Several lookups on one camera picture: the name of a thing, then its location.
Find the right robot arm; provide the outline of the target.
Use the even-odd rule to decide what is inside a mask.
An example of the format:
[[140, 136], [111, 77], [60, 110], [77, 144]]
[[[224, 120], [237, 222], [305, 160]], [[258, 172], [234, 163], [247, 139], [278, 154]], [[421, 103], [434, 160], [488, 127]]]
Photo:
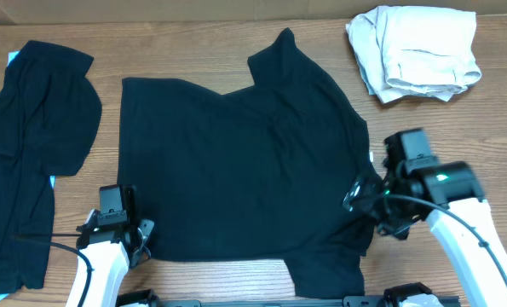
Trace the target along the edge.
[[442, 164], [422, 129], [384, 141], [386, 176], [358, 177], [343, 200], [348, 211], [372, 217], [377, 232], [404, 240], [424, 221], [444, 249], [472, 306], [507, 306], [507, 253], [484, 190], [470, 166]]

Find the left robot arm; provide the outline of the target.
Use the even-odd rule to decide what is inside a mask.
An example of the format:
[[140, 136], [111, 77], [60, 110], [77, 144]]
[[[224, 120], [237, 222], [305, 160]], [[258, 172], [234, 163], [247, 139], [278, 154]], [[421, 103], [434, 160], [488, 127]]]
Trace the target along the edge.
[[120, 294], [129, 270], [151, 258], [147, 247], [154, 222], [140, 218], [135, 187], [111, 185], [99, 190], [100, 207], [77, 227], [78, 269], [68, 306], [154, 306], [148, 291]]

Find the black t-shirt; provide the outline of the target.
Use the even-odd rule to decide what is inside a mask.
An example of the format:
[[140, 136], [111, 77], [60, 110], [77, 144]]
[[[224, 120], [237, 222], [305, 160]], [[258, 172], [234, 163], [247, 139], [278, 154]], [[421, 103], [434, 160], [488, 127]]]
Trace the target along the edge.
[[290, 29], [225, 95], [174, 78], [126, 78], [118, 182], [135, 187], [149, 249], [168, 261], [281, 259], [298, 296], [365, 291], [374, 222], [343, 207], [377, 182], [365, 120]]

